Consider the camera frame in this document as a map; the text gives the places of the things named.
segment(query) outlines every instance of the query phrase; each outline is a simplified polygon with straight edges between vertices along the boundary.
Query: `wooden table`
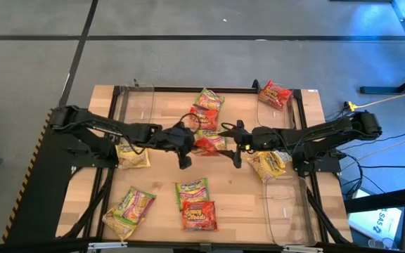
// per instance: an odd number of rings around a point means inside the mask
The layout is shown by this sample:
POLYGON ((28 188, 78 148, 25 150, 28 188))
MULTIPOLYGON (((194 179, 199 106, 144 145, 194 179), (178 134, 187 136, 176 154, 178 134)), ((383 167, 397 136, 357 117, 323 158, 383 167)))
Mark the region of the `wooden table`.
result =
MULTIPOLYGON (((89 110, 97 115, 107 116, 114 86, 95 86, 89 110)), ((130 93, 126 122, 147 121, 170 127, 189 111, 196 93, 155 92, 136 95, 130 93), (153 101, 151 113, 145 105, 153 101)), ((269 106, 257 102, 255 94, 223 93, 226 100, 219 114, 219 123, 235 123, 242 119, 250 131, 260 124, 268 127, 288 127, 290 115, 274 112, 269 106)), ((324 122, 321 101, 317 90, 302 90, 302 100, 307 125, 310 127, 324 122)), ((233 149, 229 140, 228 149, 233 149)), ((157 195, 148 210, 146 221, 129 238, 135 241, 155 242, 222 242, 272 244, 267 235, 264 218, 264 194, 262 182, 243 157, 241 169, 236 169, 227 157, 198 157, 191 155, 193 165, 180 170, 176 154, 149 150, 151 167, 142 169, 117 169, 114 174, 109 207, 115 206, 131 186, 157 195), (207 177, 210 197, 215 201, 218 231, 193 231, 181 229, 181 215, 176 206, 174 182, 191 182, 207 177)), ((294 176, 291 163, 286 167, 286 176, 294 176)), ((78 220, 89 203, 94 182, 95 169, 84 168, 76 174, 68 186, 56 235, 63 235, 78 220)), ((319 189, 323 209, 335 227, 348 240, 352 240, 340 185, 331 173, 318 173, 319 189)), ((95 212, 91 235, 95 235, 99 209, 95 212)), ((312 226, 318 235, 318 222, 312 213, 312 226)), ((118 240, 107 227, 103 239, 118 240)))

